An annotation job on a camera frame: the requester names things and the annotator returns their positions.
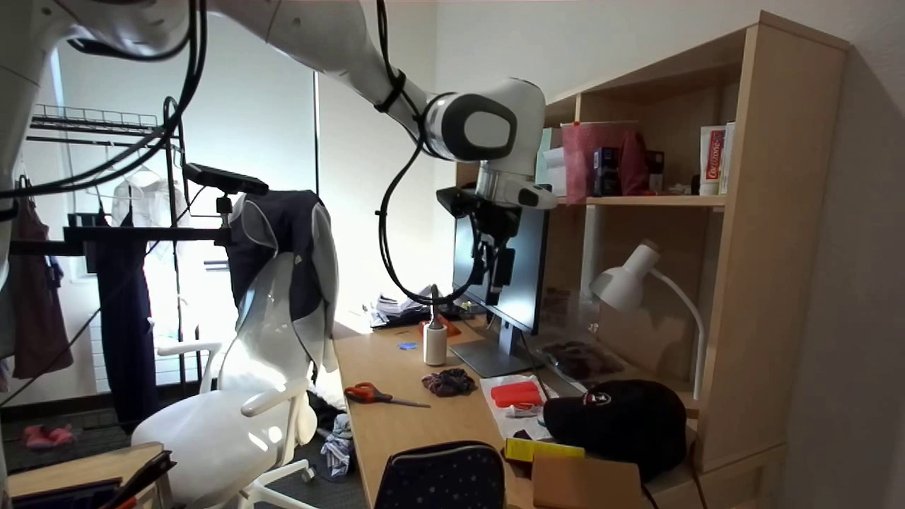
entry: monitor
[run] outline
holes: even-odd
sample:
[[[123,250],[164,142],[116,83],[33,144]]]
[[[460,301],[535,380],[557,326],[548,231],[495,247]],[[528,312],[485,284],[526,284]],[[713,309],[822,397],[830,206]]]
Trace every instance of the monitor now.
[[[460,309],[488,318],[491,336],[485,342],[454,344],[451,353],[460,356],[477,377],[502,377],[518,371],[540,367],[528,356],[522,339],[538,330],[540,295],[543,295],[543,250],[546,250],[546,212],[522,210],[518,219],[518,231],[507,244],[512,250],[509,284],[491,295],[488,278],[473,284],[458,301]],[[451,241],[451,285],[468,281],[473,272],[473,220],[454,220]]]

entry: white robotic arm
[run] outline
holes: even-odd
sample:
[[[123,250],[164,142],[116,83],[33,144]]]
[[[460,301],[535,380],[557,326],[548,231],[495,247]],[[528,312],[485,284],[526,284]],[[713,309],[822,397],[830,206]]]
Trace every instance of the white robotic arm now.
[[[188,0],[2,0],[0,7],[0,216],[12,165],[21,142],[41,62],[55,39],[85,52],[167,56],[188,29]],[[538,86],[512,80],[485,94],[423,90],[383,62],[365,29],[359,0],[210,0],[268,46],[310,72],[342,76],[376,111],[392,117],[430,155],[481,161],[473,200],[484,210],[553,206],[535,189],[535,152],[546,98]],[[0,223],[0,285],[5,281],[7,227]]]

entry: wooden shelf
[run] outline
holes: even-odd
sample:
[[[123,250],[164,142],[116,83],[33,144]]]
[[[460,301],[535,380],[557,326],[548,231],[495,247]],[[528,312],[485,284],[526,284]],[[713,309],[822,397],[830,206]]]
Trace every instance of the wooden shelf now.
[[[584,197],[587,206],[699,206],[699,210],[724,210],[724,196],[604,196]]]

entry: black bag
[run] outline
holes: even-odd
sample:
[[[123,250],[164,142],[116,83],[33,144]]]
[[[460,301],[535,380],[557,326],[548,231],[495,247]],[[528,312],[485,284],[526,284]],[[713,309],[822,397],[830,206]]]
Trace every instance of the black bag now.
[[[507,482],[497,449],[484,442],[446,442],[388,458],[376,509],[502,509]]]
[[[608,460],[631,460],[649,482],[688,456],[680,400],[647,380],[614,380],[581,400],[548,400],[543,421],[553,442]]]

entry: white desk lamp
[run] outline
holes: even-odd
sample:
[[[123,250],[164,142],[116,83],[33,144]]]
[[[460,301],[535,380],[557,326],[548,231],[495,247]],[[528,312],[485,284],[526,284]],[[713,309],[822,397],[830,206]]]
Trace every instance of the white desk lamp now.
[[[621,267],[604,268],[594,278],[590,295],[598,303],[604,303],[608,309],[614,309],[618,315],[631,315],[641,306],[647,275],[652,275],[652,281],[662,281],[671,292],[676,292],[699,328],[695,366],[693,366],[693,400],[699,400],[702,371],[704,371],[704,344],[706,344],[704,342],[704,320],[702,320],[699,309],[689,303],[689,296],[676,285],[676,281],[671,281],[666,275],[652,268],[656,261],[659,261],[659,255],[656,255],[652,244],[639,244]]]

